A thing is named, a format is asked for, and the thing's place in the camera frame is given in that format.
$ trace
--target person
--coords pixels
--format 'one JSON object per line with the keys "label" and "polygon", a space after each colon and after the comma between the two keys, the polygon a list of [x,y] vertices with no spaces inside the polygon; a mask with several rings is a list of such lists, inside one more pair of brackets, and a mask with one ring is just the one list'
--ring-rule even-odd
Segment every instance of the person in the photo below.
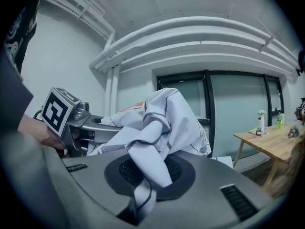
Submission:
{"label": "person", "polygon": [[[22,63],[27,46],[37,27],[37,8],[40,0],[33,0],[24,7],[13,25],[11,26],[5,40],[4,48],[12,62],[17,74],[21,76]],[[44,122],[23,115],[18,131],[33,136],[42,145],[51,146],[56,149],[64,149],[60,138],[54,134]]]}

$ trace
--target white cloth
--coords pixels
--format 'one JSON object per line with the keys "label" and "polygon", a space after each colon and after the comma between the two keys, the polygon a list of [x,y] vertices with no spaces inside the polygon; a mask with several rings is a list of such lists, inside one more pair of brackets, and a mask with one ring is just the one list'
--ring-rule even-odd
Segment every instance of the white cloth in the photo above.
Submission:
{"label": "white cloth", "polygon": [[92,149],[89,155],[126,148],[144,175],[135,189],[138,217],[142,220],[154,207],[156,191],[172,183],[164,163],[168,154],[183,150],[207,156],[211,147],[205,130],[199,124],[181,93],[164,88],[110,117],[101,124],[123,127],[109,142]]}

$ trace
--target black window frame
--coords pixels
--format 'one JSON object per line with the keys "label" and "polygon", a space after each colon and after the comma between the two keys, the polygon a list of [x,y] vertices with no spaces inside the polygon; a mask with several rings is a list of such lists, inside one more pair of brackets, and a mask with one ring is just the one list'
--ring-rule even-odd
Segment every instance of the black window frame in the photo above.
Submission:
{"label": "black window frame", "polygon": [[[284,113],[283,93],[282,93],[280,79],[278,77],[273,77],[265,74],[251,73],[251,72],[242,72],[242,71],[209,71],[209,70],[157,76],[157,90],[162,89],[163,83],[177,83],[180,81],[192,81],[192,80],[202,79],[204,97],[205,97],[206,118],[198,119],[198,121],[202,126],[210,127],[209,141],[211,146],[211,153],[208,155],[208,157],[212,157],[213,155],[213,148],[215,142],[215,125],[216,125],[215,100],[214,100],[214,91],[213,91],[211,75],[243,75],[243,76],[255,76],[262,78],[264,81],[265,92],[267,95],[268,126],[272,125],[272,116],[278,115],[278,112]],[[268,81],[274,81],[277,83],[277,87],[280,93],[281,110],[272,111],[271,95],[270,95]]]}

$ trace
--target white ceiling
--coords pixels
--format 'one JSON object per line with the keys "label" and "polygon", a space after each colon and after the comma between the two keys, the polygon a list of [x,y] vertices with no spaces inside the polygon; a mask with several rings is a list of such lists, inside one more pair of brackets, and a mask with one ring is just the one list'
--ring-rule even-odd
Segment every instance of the white ceiling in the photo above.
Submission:
{"label": "white ceiling", "polygon": [[96,0],[116,39],[148,24],[183,16],[216,16],[239,21],[274,35],[290,51],[301,43],[273,0]]}

